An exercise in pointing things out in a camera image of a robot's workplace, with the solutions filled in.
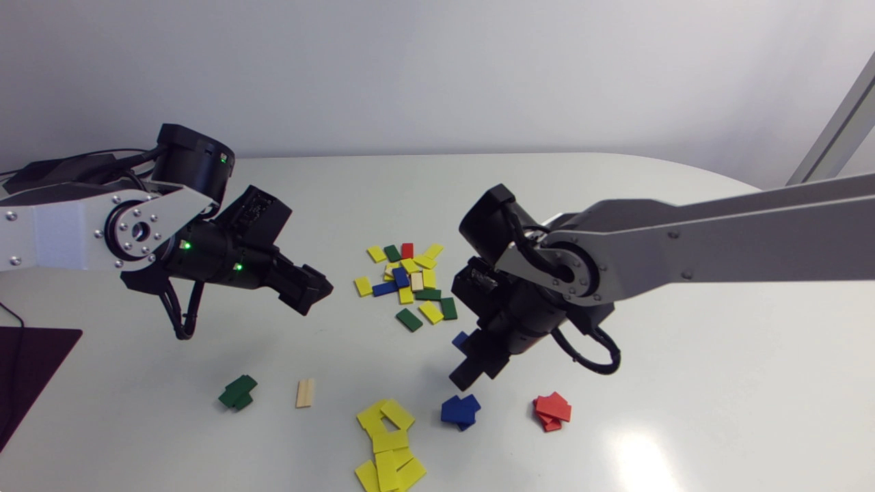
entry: wooden block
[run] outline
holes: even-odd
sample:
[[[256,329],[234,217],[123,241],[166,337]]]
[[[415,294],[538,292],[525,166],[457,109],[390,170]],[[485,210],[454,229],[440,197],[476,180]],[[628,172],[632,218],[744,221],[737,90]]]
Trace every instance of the wooden block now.
[[[423,322],[417,318],[417,316],[408,308],[402,309],[395,317],[401,321],[407,329],[411,332],[415,332],[419,328],[422,327]]]
[[[412,415],[410,415],[410,412],[404,410],[404,407],[394,400],[394,398],[387,400],[386,403],[380,407],[380,411],[390,422],[395,424],[402,431],[410,429],[410,426],[417,421]]]
[[[427,269],[433,269],[434,267],[438,266],[438,262],[436,262],[436,261],[432,260],[431,258],[426,257],[424,255],[419,255],[418,257],[414,257],[413,261],[416,264],[418,264],[419,266],[421,266],[423,268],[427,268]]]
[[[424,290],[416,293],[416,300],[440,300],[440,290]]]
[[[404,430],[377,434],[373,437],[373,444],[374,454],[410,446],[407,441],[407,431]]]
[[[367,277],[359,277],[355,279],[355,288],[359,290],[359,297],[363,298],[374,293],[371,288],[371,283]]]
[[[426,318],[429,319],[429,322],[432,325],[437,324],[440,320],[444,318],[444,314],[441,313],[440,310],[435,307],[435,305],[433,305],[431,301],[428,300],[423,302],[422,305],[419,306],[419,311],[424,314]]]
[[[401,449],[393,449],[392,455],[395,458],[395,467],[400,468],[408,463],[408,461],[413,460],[416,456],[413,455],[413,452],[410,451],[409,447],[402,447]]]
[[[376,434],[382,434],[387,432],[386,425],[383,424],[382,412],[380,409],[383,405],[386,404],[385,399],[378,401],[375,404],[372,404],[365,410],[360,411],[355,417],[359,420],[359,425],[361,428],[367,432],[367,435],[374,438]]]
[[[413,487],[413,484],[418,482],[426,474],[425,467],[416,458],[407,462],[406,465],[398,470],[398,483],[400,492],[407,492]]]
[[[355,469],[355,476],[359,477],[361,486],[365,492],[380,492],[380,482],[377,480],[377,466],[373,461],[367,460]]]
[[[396,262],[401,259],[401,253],[398,252],[398,248],[396,248],[394,244],[390,244],[383,248],[383,252],[386,253],[386,258],[388,258],[390,262]]]
[[[302,379],[297,382],[297,399],[295,400],[295,408],[305,408],[313,405],[313,390],[315,389],[316,381],[313,378]]]
[[[398,268],[399,266],[401,266],[401,262],[390,262],[389,264],[386,265],[386,270],[383,271],[383,275],[388,275],[389,280],[395,278],[392,275],[392,271],[394,269]]]
[[[404,269],[405,269],[408,273],[413,273],[414,271],[420,271],[420,270],[421,270],[421,269],[419,268],[419,266],[418,266],[413,260],[411,260],[410,258],[407,258],[407,259],[401,260],[401,266],[404,267]]]
[[[438,279],[434,270],[423,270],[423,286],[426,289],[437,289]]]
[[[398,302],[401,304],[413,304],[413,291],[410,286],[398,289]]]
[[[423,285],[423,273],[421,271],[414,271],[410,274],[410,289],[413,292],[419,292],[424,289]]]
[[[456,312],[456,301],[453,298],[440,299],[440,310],[444,313],[445,320],[457,320],[459,313]]]
[[[367,249],[367,253],[376,264],[386,261],[386,253],[383,253],[382,248],[379,246],[371,246]]]
[[[438,255],[441,251],[444,250],[444,247],[436,242],[429,246],[429,248],[423,253],[423,256],[431,258],[432,260],[438,259]]]
[[[389,492],[398,488],[400,484],[393,453],[391,451],[376,453],[374,459],[376,460],[377,481],[380,483],[380,492]]]

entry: black wire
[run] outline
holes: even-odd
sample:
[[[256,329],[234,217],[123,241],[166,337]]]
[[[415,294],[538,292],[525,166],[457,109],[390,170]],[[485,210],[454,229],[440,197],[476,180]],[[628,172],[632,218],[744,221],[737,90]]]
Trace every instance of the black wire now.
[[[137,176],[136,174],[134,174],[133,171],[128,169],[127,171],[123,172],[122,175],[124,177],[130,179],[131,181],[133,181],[134,184],[136,185],[136,189],[143,191],[143,192],[146,191],[146,185],[143,184],[143,182],[140,180],[140,177]]]
[[[148,151],[145,149],[134,149],[134,148],[103,149],[102,151],[85,152],[84,154],[76,154],[74,156],[61,158],[59,160],[63,161],[63,160],[70,160],[72,158],[85,158],[88,156],[95,156],[97,154],[109,154],[111,152],[141,152],[142,153],[142,152],[148,152]],[[0,172],[0,176],[6,176],[8,174],[15,174],[16,172],[22,171],[23,169],[24,168],[22,167],[20,169],[16,169],[15,171]]]
[[[564,275],[562,275],[558,267],[554,266],[547,261],[547,258],[542,257],[537,251],[535,251],[535,248],[532,247],[531,242],[529,242],[529,239],[526,237],[522,224],[520,224],[520,218],[511,211],[510,206],[507,203],[501,206],[501,212],[504,214],[505,221],[514,233],[514,242],[516,243],[516,248],[522,254],[522,257],[526,258],[526,261],[538,270],[543,271],[552,277],[564,278]]]
[[[179,306],[179,298],[170,280],[167,281],[165,291],[158,295],[158,298],[161,299],[161,304],[164,305],[164,310],[167,311],[171,324],[173,324],[176,338],[179,340],[189,340],[194,336],[194,328],[198,323],[200,297],[203,293],[204,283],[200,281],[195,282],[192,287],[192,293],[188,298],[188,312],[185,314],[182,313],[182,309]]]
[[[609,364],[599,364],[583,357],[574,347],[571,346],[568,340],[565,339],[565,335],[562,334],[559,328],[554,328],[550,334],[553,335],[553,340],[556,341],[566,354],[571,356],[571,359],[573,359],[574,362],[577,362],[592,372],[609,375],[617,372],[617,369],[620,368],[620,348],[617,347],[617,344],[613,342],[611,337],[599,327],[594,327],[589,335],[593,340],[598,342],[599,345],[607,348],[608,353],[611,355],[611,363]]]
[[[15,311],[12,311],[9,307],[6,307],[6,304],[4,304],[2,302],[0,302],[0,307],[2,307],[7,313],[11,314],[12,316],[15,316],[15,318],[18,320],[18,323],[21,325],[22,328],[25,327],[25,321],[22,320],[21,316],[18,316],[15,313]]]

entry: red block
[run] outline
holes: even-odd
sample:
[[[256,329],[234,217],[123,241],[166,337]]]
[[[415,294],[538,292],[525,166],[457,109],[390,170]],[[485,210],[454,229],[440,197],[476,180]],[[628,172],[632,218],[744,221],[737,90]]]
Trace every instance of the red block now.
[[[571,405],[555,391],[548,397],[538,397],[535,400],[535,411],[547,417],[571,422]]]

